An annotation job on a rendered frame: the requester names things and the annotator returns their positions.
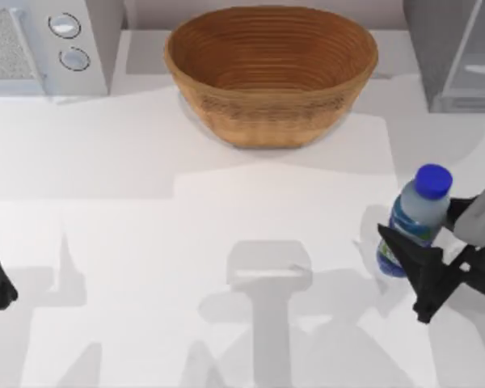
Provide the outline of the clear bottle with blue cap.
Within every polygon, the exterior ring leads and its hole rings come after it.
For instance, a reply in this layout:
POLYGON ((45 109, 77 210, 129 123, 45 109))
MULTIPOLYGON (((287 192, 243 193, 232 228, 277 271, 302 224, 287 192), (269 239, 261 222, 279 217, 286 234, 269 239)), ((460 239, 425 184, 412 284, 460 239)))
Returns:
POLYGON ((430 247, 444 224, 452 184, 453 176, 445 167, 421 166, 395 199, 388 226, 418 245, 430 247))

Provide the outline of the pale microwave oven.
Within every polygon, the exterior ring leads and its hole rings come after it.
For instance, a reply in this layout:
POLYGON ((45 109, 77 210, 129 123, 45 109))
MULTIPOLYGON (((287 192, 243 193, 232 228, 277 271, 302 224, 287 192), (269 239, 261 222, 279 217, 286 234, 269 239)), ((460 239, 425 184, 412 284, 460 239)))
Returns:
POLYGON ((0 0, 0 97, 108 95, 124 24, 124 0, 0 0), (49 16, 69 13, 82 27, 73 39, 49 29, 49 16), (91 59, 67 70, 58 53, 70 47, 91 59))

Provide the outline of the woven brown basket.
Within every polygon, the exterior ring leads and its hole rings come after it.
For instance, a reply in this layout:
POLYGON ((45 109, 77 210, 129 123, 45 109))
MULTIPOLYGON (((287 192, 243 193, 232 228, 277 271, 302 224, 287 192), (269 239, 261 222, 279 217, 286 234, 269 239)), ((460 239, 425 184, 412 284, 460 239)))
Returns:
POLYGON ((216 137, 247 149, 296 149, 351 109, 376 69, 373 35, 305 6, 234 6, 167 37, 163 58, 188 106, 216 137))

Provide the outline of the round microwave knob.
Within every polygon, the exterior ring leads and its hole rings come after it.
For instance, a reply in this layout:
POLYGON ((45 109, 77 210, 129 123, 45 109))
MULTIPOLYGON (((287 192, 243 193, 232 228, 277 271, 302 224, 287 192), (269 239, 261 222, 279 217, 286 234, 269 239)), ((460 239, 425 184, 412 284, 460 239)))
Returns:
POLYGON ((77 47, 70 47, 66 50, 61 50, 58 53, 59 62, 67 70, 74 72, 82 72, 90 67, 91 59, 89 55, 82 49, 77 47))
POLYGON ((55 36, 62 39, 73 39, 82 30, 79 20, 69 13, 49 16, 48 27, 55 36))

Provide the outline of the grey cabinet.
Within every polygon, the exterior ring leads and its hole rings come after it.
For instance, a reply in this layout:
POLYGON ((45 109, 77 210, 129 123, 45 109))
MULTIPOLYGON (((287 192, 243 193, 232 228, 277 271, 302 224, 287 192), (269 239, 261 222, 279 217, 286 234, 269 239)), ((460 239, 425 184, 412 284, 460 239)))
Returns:
POLYGON ((485 0, 403 0, 428 110, 485 113, 485 0))

